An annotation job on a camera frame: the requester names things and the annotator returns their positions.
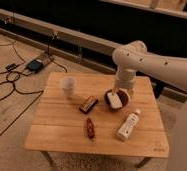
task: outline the food item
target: food item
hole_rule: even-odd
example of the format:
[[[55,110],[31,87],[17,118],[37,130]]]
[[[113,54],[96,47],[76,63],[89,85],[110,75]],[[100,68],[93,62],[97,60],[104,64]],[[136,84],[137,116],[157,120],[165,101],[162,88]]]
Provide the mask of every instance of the food item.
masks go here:
[[[112,92],[109,92],[107,93],[107,97],[110,102],[111,108],[119,109],[122,107],[122,102],[116,93],[112,94]]]
[[[87,114],[97,102],[98,100],[94,96],[90,96],[82,105],[80,105],[79,110]]]
[[[90,139],[95,137],[94,124],[90,118],[87,118],[87,134]]]
[[[126,141],[130,137],[133,128],[136,126],[136,124],[139,121],[140,114],[141,111],[139,109],[136,109],[134,113],[128,115],[126,121],[122,124],[122,126],[117,131],[118,138],[120,138],[122,141]]]

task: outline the dark wall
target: dark wall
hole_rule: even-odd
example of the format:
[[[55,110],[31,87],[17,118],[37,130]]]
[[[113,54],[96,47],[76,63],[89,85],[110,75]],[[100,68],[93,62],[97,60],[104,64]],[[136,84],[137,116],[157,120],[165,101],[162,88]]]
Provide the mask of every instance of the dark wall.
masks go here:
[[[97,0],[0,0],[0,8],[122,44],[142,40],[151,52],[187,57],[187,19]]]

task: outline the table leg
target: table leg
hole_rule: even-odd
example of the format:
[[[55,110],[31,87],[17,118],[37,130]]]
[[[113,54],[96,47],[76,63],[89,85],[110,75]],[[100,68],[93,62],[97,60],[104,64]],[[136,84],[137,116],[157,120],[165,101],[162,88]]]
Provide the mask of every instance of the table leg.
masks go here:
[[[151,157],[145,157],[140,163],[136,164],[136,168],[143,167],[147,162],[149,162]]]
[[[51,156],[48,154],[47,151],[41,151],[42,155],[45,157],[45,159],[49,162],[50,166],[54,165],[54,161],[51,158]]]

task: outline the chocolate bar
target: chocolate bar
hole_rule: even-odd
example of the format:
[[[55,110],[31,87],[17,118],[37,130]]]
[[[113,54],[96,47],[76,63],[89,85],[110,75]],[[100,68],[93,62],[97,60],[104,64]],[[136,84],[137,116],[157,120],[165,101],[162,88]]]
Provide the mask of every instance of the chocolate bar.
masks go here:
[[[88,114],[88,112],[95,106],[97,102],[98,100],[94,96],[90,96],[82,105],[79,106],[79,110],[85,114]]]

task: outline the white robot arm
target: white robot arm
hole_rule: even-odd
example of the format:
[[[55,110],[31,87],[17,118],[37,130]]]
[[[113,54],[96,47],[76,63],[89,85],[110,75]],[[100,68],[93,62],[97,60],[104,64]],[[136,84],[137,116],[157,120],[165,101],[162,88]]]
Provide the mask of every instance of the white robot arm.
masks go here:
[[[113,53],[117,65],[116,88],[131,89],[136,71],[166,82],[187,92],[187,59],[155,55],[145,44],[135,41],[117,48]]]
[[[118,67],[113,92],[132,89],[136,71],[187,92],[187,59],[148,53],[143,42],[135,41],[117,48],[113,60]],[[167,171],[187,171],[187,101],[178,114]]]

